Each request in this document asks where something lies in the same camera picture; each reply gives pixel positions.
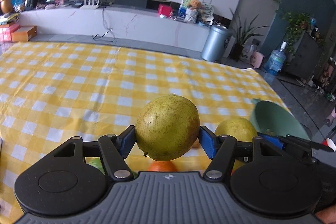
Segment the potted plant by cabinet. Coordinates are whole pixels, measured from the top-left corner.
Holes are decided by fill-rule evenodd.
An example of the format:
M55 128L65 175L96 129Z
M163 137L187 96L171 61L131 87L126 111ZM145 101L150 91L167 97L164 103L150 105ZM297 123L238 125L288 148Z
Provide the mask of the potted plant by cabinet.
M269 25L255 26L254 22L259 17L258 14L250 22L248 22L247 18L242 20L238 11L233 12L233 10L230 9L230 12L233 16L230 30L232 31L233 37L235 38L235 43L231 50L230 58L234 61L238 61L248 40L253 37L263 36L262 34L257 33L257 30L267 28Z

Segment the green colander bowl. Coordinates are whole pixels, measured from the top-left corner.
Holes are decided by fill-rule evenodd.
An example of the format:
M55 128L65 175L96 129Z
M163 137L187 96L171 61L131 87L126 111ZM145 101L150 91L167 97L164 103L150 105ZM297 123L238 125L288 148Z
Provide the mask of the green colander bowl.
M254 108L249 121L257 132L271 136L292 135L310 140L306 130L295 117L283 107L260 99L253 99Z

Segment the yellow-green pear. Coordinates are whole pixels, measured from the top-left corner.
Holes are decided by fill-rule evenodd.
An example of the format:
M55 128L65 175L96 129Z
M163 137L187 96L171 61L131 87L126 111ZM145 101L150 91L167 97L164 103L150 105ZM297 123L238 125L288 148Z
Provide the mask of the yellow-green pear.
M168 94L150 101L135 123L137 145L155 161L183 156L198 138L197 107L183 96Z
M257 136L257 131L249 120L235 117L222 121L215 130L215 135L230 135L238 141L251 142Z

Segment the orange cardboard box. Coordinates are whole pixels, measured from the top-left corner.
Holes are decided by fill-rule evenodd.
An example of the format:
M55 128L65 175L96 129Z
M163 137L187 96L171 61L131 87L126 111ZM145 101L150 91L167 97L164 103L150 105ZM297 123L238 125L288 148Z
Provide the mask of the orange cardboard box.
M37 35L37 26L22 26L11 34L13 42L28 42Z

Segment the white router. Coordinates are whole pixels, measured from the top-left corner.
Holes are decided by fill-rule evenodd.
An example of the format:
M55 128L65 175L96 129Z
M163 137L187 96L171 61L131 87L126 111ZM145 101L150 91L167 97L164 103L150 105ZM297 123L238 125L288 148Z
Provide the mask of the white router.
M99 7L100 0L84 0L80 9L83 10L96 10Z

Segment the teddy bear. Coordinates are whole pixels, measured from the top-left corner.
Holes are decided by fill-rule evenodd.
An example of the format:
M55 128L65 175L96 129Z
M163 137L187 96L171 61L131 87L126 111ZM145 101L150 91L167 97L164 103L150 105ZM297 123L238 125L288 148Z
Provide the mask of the teddy bear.
M190 0L185 12L185 22L195 24L197 22L200 10L204 9L204 5L199 0Z

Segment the blue water bottle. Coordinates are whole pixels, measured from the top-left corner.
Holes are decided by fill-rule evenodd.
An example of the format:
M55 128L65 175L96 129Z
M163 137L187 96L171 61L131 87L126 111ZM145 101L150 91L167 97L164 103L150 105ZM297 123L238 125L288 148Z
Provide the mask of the blue water bottle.
M276 76L279 73L286 59L286 45L286 42L282 42L279 49L272 51L268 61L264 65L264 69L267 73L270 73L273 76Z

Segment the red box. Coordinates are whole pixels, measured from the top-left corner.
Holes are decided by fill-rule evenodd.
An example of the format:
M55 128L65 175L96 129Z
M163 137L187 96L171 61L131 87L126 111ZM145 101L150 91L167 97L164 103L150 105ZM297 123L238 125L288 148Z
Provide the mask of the red box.
M170 18L173 15L173 8L167 5L159 4L158 15L160 18Z

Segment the dark drawer cabinet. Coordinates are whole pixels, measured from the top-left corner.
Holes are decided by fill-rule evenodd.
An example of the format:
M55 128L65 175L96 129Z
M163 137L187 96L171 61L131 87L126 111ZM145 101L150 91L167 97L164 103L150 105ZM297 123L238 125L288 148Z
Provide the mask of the dark drawer cabinet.
M297 79L308 80L313 74L321 54L322 48L313 37L304 32L295 45L295 53L288 55L281 71Z

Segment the white TV cabinet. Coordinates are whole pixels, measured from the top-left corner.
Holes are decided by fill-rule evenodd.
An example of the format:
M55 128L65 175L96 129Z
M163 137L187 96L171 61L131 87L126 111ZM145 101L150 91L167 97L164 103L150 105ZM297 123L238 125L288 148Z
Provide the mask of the white TV cabinet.
M121 7L32 10L21 13L19 22L37 26L40 34L105 35L105 39L137 40L198 52L203 50L210 32L197 24L160 18L156 12Z

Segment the orange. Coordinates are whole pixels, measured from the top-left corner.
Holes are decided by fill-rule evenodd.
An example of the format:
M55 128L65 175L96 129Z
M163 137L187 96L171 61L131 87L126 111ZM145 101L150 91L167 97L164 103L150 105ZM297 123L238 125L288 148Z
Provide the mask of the orange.
M148 168L149 172L178 172L172 161L153 161Z

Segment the silver trash can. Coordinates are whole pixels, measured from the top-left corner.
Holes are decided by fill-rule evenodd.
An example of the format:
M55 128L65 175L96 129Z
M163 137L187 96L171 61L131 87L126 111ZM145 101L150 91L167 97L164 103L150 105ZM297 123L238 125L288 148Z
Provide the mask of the silver trash can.
M230 29L224 26L212 25L202 50L202 59L210 62L221 61L231 36L232 31Z

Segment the pink small heater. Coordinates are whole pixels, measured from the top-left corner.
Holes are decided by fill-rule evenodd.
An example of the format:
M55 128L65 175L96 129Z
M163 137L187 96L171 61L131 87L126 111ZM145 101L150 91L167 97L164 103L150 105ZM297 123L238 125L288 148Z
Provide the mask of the pink small heater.
M250 65L254 67L254 69L258 69L261 67L264 60L264 55L258 51L254 51L250 57Z

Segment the green cucumber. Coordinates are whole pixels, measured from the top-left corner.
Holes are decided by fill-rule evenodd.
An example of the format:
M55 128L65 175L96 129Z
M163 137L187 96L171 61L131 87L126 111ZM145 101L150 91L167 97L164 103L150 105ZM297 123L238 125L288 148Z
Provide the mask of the green cucumber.
M104 168L102 166L101 160L99 157L86 157L86 163L97 168L100 172L105 174Z

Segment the hanging ivy plant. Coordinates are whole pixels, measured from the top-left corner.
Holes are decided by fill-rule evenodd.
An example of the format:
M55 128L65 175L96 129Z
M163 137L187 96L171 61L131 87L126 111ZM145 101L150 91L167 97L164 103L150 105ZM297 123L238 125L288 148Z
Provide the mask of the hanging ivy plant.
M303 32L310 24L310 16L307 13L294 13L284 9L278 9L277 14L287 22L283 40L286 42L286 53L294 53L294 45L299 41Z

